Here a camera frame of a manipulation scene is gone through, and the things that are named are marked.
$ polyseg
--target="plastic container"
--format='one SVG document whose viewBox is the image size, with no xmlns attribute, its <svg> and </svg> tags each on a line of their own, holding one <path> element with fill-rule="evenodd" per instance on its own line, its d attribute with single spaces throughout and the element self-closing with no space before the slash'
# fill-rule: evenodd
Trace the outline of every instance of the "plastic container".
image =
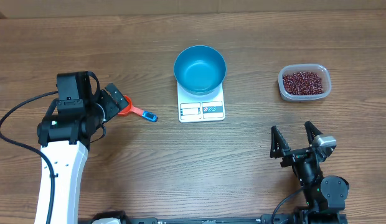
<svg viewBox="0 0 386 224">
<path fill-rule="evenodd" d="M 283 84 L 283 76 L 293 74 L 296 72 L 316 72 L 320 78 L 322 78 L 322 94 L 317 95 L 291 95 L 289 94 Z M 282 99 L 291 102 L 309 101 L 309 100 L 320 100 L 325 98 L 331 91 L 331 80 L 329 71 L 318 64 L 301 64 L 301 65 L 288 65 L 282 69 L 279 73 L 279 90 Z"/>
</svg>

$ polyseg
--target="black wire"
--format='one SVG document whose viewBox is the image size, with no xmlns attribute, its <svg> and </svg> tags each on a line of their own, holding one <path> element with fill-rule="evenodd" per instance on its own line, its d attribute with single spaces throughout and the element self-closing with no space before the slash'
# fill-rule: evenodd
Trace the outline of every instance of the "black wire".
<svg viewBox="0 0 386 224">
<path fill-rule="evenodd" d="M 103 124 L 101 124 L 100 127 L 101 127 L 102 130 L 103 130 L 103 134 L 100 136 L 100 138 L 98 138 L 98 139 L 93 140 L 92 142 L 90 142 L 90 144 L 94 143 L 95 141 L 99 141 L 99 140 L 101 140 L 102 138 L 104 138 L 104 137 L 106 136 L 106 127 L 105 127 Z"/>
<path fill-rule="evenodd" d="M 31 101 L 34 101 L 34 100 L 38 100 L 39 98 L 42 98 L 42 97 L 45 97 L 45 96 L 49 96 L 49 95 L 53 95 L 53 94 L 56 94 L 58 93 L 58 91 L 52 91 L 52 92 L 49 92 L 49 93 L 45 93 L 45 94 L 42 94 L 42 95 L 39 95 L 39 96 L 35 96 L 29 100 L 26 100 L 24 101 L 23 103 L 20 103 L 19 105 L 13 107 L 9 112 L 7 112 L 5 114 L 5 116 L 3 116 L 3 118 L 0 120 L 0 138 L 13 144 L 13 145 L 16 145 L 16 146 L 20 146 L 20 147 L 23 147 L 25 149 L 28 149 L 36 154 L 38 154 L 47 164 L 48 168 L 49 168 L 49 172 L 50 172 L 50 198 L 49 198 L 49 208 L 48 208 L 48 215 L 47 215 L 47 218 L 46 218 L 46 224 L 50 224 L 50 219 L 52 217 L 52 210 L 54 208 L 54 197 L 55 197 L 55 172 L 54 172 L 54 168 L 52 167 L 52 164 L 50 163 L 48 157 L 45 156 L 44 153 L 42 153 L 40 150 L 32 147 L 32 146 L 28 146 L 26 144 L 23 144 L 21 142 L 17 142 L 17 141 L 14 141 L 12 139 L 9 139 L 7 137 L 5 137 L 2 133 L 1 133 L 1 126 L 3 124 L 3 122 L 5 121 L 5 119 L 11 115 L 15 110 L 19 109 L 21 106 L 25 105 L 25 104 L 28 104 L 30 103 Z"/>
<path fill-rule="evenodd" d="M 271 217 L 271 222 L 272 224 L 275 224 L 274 223 L 274 219 L 275 219 L 275 215 L 276 215 L 276 212 L 279 210 L 279 208 L 285 203 L 287 202 L 288 200 L 290 200 L 292 197 L 294 197 L 295 195 L 298 195 L 301 191 L 304 190 L 304 187 L 301 187 L 300 189 L 298 189 L 296 192 L 292 193 L 291 195 L 287 196 L 285 199 L 283 199 L 279 204 L 278 206 L 276 206 L 275 210 L 273 211 L 272 213 L 272 217 Z"/>
<path fill-rule="evenodd" d="M 316 160 L 316 172 L 315 172 L 316 175 L 315 175 L 314 179 L 311 181 L 310 185 L 313 185 L 316 182 L 316 180 L 319 177 L 319 171 L 320 171 L 320 164 L 319 164 L 318 155 L 316 155 L 316 153 L 314 153 L 314 157 L 315 157 L 315 160 Z"/>
</svg>

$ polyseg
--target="scale label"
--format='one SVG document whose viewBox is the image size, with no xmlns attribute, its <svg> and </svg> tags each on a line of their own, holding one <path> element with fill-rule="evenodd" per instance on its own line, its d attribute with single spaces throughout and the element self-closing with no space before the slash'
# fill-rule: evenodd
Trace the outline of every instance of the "scale label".
<svg viewBox="0 0 386 224">
<path fill-rule="evenodd" d="M 202 119 L 200 103 L 181 103 L 181 119 Z"/>
<path fill-rule="evenodd" d="M 203 118 L 221 118 L 224 116 L 222 102 L 203 103 Z"/>
</svg>

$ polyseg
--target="digital kitchen scale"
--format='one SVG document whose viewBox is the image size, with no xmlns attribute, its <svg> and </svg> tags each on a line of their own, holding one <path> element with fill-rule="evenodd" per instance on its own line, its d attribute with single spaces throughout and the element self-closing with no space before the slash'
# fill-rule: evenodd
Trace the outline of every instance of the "digital kitchen scale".
<svg viewBox="0 0 386 224">
<path fill-rule="evenodd" d="M 178 114 L 182 123 L 222 121 L 225 119 L 224 90 L 222 84 L 207 95 L 193 95 L 177 82 Z"/>
</svg>

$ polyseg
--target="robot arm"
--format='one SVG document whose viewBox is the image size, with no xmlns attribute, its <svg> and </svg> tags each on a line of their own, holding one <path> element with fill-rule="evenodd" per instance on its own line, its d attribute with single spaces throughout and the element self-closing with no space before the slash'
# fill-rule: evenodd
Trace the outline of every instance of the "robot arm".
<svg viewBox="0 0 386 224">
<path fill-rule="evenodd" d="M 287 223 L 347 223 L 346 216 L 339 212 L 345 209 L 349 184 L 342 177 L 323 177 L 319 166 L 332 154 L 337 141 L 333 136 L 324 135 L 310 121 L 305 123 L 305 128 L 309 147 L 296 150 L 288 147 L 276 126 L 271 129 L 270 157 L 282 158 L 281 167 L 293 168 L 307 203 L 306 207 L 296 207 L 284 220 L 289 220 Z"/>
<path fill-rule="evenodd" d="M 89 77 L 97 84 L 92 94 Z M 103 124 L 128 106 L 124 96 L 109 84 L 101 90 L 92 72 L 57 75 L 59 98 L 54 99 L 38 125 L 41 152 L 55 173 L 54 205 L 51 223 L 77 223 L 81 177 L 91 136 Z M 42 160 L 42 176 L 35 224 L 45 223 L 50 200 L 50 173 Z"/>
</svg>

